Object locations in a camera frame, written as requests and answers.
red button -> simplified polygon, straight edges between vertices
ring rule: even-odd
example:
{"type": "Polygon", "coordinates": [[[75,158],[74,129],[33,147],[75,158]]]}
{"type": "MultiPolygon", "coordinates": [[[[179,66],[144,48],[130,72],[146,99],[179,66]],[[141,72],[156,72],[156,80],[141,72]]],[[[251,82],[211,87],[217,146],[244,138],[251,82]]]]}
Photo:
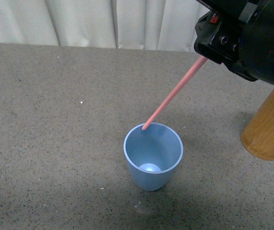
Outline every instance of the red button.
{"type": "Polygon", "coordinates": [[[219,19],[220,19],[220,15],[214,13],[213,16],[212,16],[212,18],[210,19],[210,23],[212,23],[212,24],[218,24],[219,19]]]}

wooden cup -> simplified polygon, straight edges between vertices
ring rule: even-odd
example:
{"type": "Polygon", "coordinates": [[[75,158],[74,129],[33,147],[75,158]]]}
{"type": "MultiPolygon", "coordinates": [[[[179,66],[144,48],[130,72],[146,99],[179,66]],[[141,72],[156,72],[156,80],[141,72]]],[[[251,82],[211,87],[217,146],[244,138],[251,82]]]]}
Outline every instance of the wooden cup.
{"type": "Polygon", "coordinates": [[[243,130],[241,142],[256,157],[274,160],[274,90],[243,130]]]}

straw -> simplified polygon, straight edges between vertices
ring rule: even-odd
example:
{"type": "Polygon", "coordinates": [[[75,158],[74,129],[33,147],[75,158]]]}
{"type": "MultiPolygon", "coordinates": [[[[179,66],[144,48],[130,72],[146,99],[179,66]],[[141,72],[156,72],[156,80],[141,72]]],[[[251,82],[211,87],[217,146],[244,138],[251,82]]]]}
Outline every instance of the straw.
{"type": "Polygon", "coordinates": [[[142,130],[146,130],[148,126],[156,119],[156,117],[164,110],[164,108],[170,103],[170,101],[178,94],[178,92],[187,84],[187,82],[193,77],[193,75],[202,67],[202,65],[207,61],[207,58],[201,56],[186,75],[180,80],[177,86],[172,90],[168,97],[161,103],[158,109],[153,113],[153,115],[147,120],[147,122],[142,127],[142,130]]]}

cup rim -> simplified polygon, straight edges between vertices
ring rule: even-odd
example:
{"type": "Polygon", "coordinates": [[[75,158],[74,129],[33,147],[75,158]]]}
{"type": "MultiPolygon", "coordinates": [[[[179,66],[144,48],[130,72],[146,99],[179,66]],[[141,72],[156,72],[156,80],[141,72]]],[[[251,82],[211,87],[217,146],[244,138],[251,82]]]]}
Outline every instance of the cup rim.
{"type": "Polygon", "coordinates": [[[162,173],[166,173],[166,172],[168,172],[168,171],[173,170],[173,169],[179,164],[179,162],[180,162],[181,159],[182,159],[183,152],[184,152],[183,143],[182,143],[182,141],[181,141],[179,135],[178,135],[173,129],[171,129],[170,127],[168,127],[168,126],[166,126],[166,125],[164,125],[164,124],[157,123],[157,122],[152,122],[151,124],[163,126],[163,127],[167,128],[167,129],[169,129],[173,134],[175,134],[175,136],[176,136],[177,139],[179,140],[179,143],[180,143],[180,156],[179,156],[179,159],[176,161],[176,163],[175,163],[172,167],[170,167],[170,168],[168,168],[168,169],[166,169],[166,170],[163,170],[163,171],[159,171],[159,172],[152,172],[152,171],[144,170],[144,169],[138,167],[137,165],[135,165],[135,164],[130,160],[130,158],[129,158],[127,152],[126,152],[126,141],[127,141],[128,137],[130,136],[130,134],[131,134],[135,129],[139,128],[140,126],[143,126],[144,124],[145,124],[145,123],[140,124],[140,125],[137,125],[136,127],[132,128],[132,129],[128,132],[128,134],[126,135],[125,140],[124,140],[124,144],[123,144],[124,154],[125,154],[126,159],[129,161],[129,163],[130,163],[134,168],[136,168],[137,170],[140,170],[140,171],[142,171],[142,172],[144,172],[144,173],[149,173],[149,174],[162,174],[162,173]]]}

wooden cylinder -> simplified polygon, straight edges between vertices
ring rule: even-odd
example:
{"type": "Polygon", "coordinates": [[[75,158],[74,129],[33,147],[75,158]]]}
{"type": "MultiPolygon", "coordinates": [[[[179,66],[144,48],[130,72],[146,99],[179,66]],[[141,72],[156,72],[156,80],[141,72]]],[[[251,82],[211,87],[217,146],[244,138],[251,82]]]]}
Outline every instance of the wooden cylinder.
{"type": "Polygon", "coordinates": [[[256,157],[274,160],[274,90],[243,130],[241,142],[256,157]]]}

